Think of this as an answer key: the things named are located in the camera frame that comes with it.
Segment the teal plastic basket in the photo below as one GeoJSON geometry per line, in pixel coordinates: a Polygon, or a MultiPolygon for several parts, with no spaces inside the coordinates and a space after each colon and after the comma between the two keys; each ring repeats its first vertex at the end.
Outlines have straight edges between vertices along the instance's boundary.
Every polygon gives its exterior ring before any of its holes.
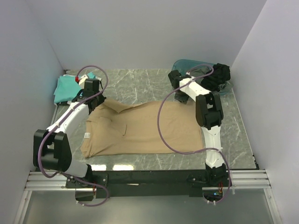
{"type": "Polygon", "coordinates": [[[207,66],[209,69],[211,69],[213,67],[213,65],[215,65],[215,64],[194,61],[194,60],[181,59],[174,63],[172,70],[178,70],[182,75],[184,75],[187,72],[190,73],[192,69],[195,69],[197,67],[207,66]]]}

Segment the tan t shirt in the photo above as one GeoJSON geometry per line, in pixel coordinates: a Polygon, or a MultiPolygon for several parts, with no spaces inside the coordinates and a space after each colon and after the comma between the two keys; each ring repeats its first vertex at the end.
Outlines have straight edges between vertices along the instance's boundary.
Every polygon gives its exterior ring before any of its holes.
{"type": "Polygon", "coordinates": [[[195,103],[151,101],[126,105],[106,99],[86,121],[81,152],[85,158],[116,154],[168,154],[202,149],[195,103]]]}

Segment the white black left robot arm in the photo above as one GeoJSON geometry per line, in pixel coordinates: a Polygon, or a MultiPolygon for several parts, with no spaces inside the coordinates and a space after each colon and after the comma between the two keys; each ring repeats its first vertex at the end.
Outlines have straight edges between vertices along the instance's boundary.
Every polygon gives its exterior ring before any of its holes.
{"type": "Polygon", "coordinates": [[[94,182],[92,167],[74,159],[68,136],[97,106],[105,102],[100,80],[88,78],[67,111],[45,130],[38,129],[33,138],[33,164],[41,171],[54,170],[77,178],[87,188],[94,182]]]}

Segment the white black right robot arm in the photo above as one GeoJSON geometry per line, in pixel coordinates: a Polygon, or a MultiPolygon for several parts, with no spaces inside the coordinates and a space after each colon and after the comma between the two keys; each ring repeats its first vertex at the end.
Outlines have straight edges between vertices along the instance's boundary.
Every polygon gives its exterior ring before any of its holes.
{"type": "Polygon", "coordinates": [[[179,102],[191,98],[195,102],[195,118],[204,135],[206,150],[205,177],[194,178],[208,186],[220,187],[228,178],[225,160],[220,154],[221,124],[224,118],[221,99],[217,92],[210,91],[193,81],[193,77],[182,76],[178,70],[168,74],[173,89],[177,89],[179,102]]]}

